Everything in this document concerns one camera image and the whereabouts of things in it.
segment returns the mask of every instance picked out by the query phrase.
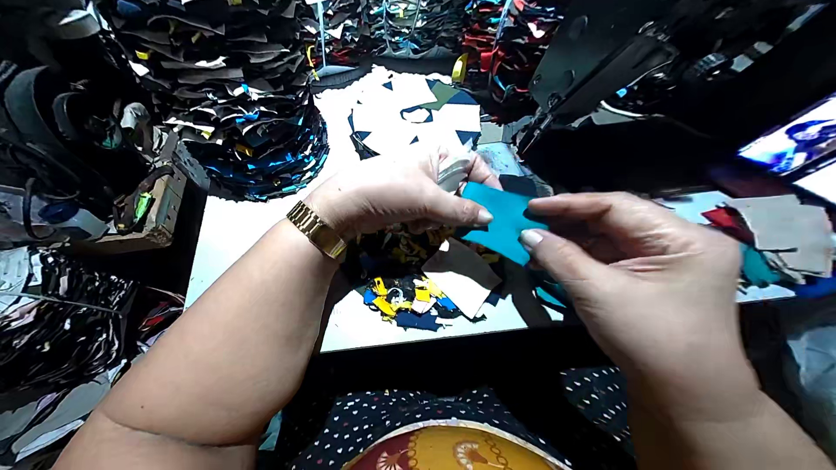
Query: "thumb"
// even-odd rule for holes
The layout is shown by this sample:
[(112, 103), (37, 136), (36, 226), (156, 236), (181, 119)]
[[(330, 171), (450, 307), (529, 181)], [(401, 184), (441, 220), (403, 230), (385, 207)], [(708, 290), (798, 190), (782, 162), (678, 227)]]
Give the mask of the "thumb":
[(449, 225), (487, 225), (493, 220), (493, 215), (479, 204), (453, 196), (435, 185), (432, 185), (432, 196), (426, 198), (425, 218), (434, 222)]
[(570, 294), (581, 294), (577, 291), (584, 287), (585, 281), (594, 281), (606, 275), (607, 265), (589, 256), (577, 244), (548, 230), (523, 230), (520, 243)]

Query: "screen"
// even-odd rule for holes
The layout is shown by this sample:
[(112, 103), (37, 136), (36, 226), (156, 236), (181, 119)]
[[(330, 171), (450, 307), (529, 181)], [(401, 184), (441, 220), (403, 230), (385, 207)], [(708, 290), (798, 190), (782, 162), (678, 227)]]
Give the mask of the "screen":
[(836, 93), (758, 137), (737, 154), (836, 202)]

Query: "fingernail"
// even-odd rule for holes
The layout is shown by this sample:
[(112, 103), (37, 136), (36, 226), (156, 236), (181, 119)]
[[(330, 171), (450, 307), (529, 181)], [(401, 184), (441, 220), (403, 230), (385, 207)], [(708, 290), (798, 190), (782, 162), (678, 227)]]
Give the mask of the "fingernail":
[(493, 214), (485, 208), (479, 209), (479, 215), (476, 216), (477, 225), (487, 225), (491, 223), (491, 220), (493, 220)]
[(522, 243), (522, 246), (527, 250), (533, 250), (538, 243), (542, 242), (542, 240), (543, 235), (540, 235), (540, 233), (531, 228), (523, 230), (522, 233), (520, 233), (520, 243)]

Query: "gold wristwatch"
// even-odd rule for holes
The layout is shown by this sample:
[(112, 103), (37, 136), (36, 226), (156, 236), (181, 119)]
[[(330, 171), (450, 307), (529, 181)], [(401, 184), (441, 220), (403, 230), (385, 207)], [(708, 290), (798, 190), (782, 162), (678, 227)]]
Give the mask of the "gold wristwatch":
[(299, 201), (293, 206), (288, 212), (288, 220), (304, 233), (316, 248), (331, 258), (337, 259), (345, 250), (345, 242), (337, 231), (323, 222), (304, 202)]

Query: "left hand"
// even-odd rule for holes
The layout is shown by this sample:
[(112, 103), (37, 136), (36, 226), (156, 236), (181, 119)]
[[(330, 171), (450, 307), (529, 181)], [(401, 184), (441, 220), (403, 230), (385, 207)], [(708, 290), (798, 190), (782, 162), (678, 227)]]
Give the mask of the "left hand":
[[(487, 225), (493, 215), (473, 201), (438, 187), (444, 149), (403, 156), (376, 156), (331, 176), (305, 199), (343, 239), (375, 232), (395, 222), (413, 231), (440, 225)], [(502, 189), (488, 164), (471, 152), (469, 181)]]

